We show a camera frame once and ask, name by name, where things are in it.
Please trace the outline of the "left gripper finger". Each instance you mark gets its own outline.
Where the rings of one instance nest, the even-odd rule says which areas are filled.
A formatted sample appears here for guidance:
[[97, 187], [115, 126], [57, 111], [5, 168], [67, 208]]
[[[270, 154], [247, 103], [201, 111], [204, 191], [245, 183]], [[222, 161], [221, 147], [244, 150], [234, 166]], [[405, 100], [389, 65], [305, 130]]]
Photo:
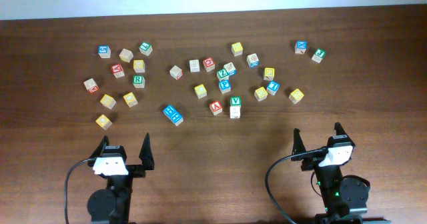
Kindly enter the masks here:
[[101, 140], [100, 144], [95, 148], [93, 153], [89, 156], [90, 159], [98, 158], [102, 155], [103, 150], [109, 145], [109, 139], [107, 135], [103, 136], [103, 139]]
[[141, 160], [141, 164], [145, 170], [154, 170], [155, 161], [151, 150], [149, 133], [146, 134], [143, 140], [141, 151], [139, 152], [139, 159]]

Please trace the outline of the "yellow S letter block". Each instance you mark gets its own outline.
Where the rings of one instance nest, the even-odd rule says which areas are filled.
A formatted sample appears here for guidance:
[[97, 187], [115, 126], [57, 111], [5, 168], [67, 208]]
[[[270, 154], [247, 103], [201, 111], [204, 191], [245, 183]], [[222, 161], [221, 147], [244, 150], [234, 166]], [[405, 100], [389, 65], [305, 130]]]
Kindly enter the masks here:
[[114, 106], [115, 106], [115, 104], [116, 104], [116, 100], [115, 100], [112, 96], [110, 96], [110, 95], [108, 95], [108, 94], [105, 94], [105, 95], [101, 98], [100, 103], [101, 103], [104, 107], [106, 107], [106, 108], [108, 108], [108, 109], [113, 109], [113, 107], [114, 107]]

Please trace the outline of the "green R letter block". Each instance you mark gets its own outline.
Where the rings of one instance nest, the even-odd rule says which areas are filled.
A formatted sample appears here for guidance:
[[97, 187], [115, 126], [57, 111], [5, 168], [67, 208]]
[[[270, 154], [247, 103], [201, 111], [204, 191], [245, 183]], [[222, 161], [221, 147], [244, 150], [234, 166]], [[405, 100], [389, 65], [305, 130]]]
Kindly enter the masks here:
[[145, 87], [145, 78], [143, 75], [134, 75], [133, 76], [133, 86], [135, 88], [143, 89]]

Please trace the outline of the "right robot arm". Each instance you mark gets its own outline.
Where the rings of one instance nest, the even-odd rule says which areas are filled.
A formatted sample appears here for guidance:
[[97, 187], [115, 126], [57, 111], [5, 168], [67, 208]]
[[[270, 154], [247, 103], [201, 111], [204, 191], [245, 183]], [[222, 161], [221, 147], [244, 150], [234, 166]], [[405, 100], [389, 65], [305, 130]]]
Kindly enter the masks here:
[[339, 122], [334, 124], [336, 134], [325, 146], [306, 150], [300, 130], [294, 129], [292, 161], [300, 161], [302, 171], [313, 171], [320, 188], [326, 212], [314, 217], [315, 223], [390, 223], [390, 220], [363, 218], [368, 212], [367, 200], [370, 182], [356, 175], [342, 175], [341, 166], [351, 160], [356, 147]]

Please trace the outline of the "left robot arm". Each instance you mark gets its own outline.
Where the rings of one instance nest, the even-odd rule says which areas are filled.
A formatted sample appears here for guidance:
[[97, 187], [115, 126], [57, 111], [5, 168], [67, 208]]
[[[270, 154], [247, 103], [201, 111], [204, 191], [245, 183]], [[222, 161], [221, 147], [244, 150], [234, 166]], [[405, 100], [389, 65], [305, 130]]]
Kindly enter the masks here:
[[128, 223], [133, 193], [133, 180], [144, 178], [153, 171], [155, 162], [149, 134], [139, 152], [140, 164], [127, 164], [127, 154], [121, 145], [110, 145], [104, 136], [90, 155], [88, 166], [107, 181], [106, 188], [95, 191], [88, 199], [87, 211], [92, 223]]

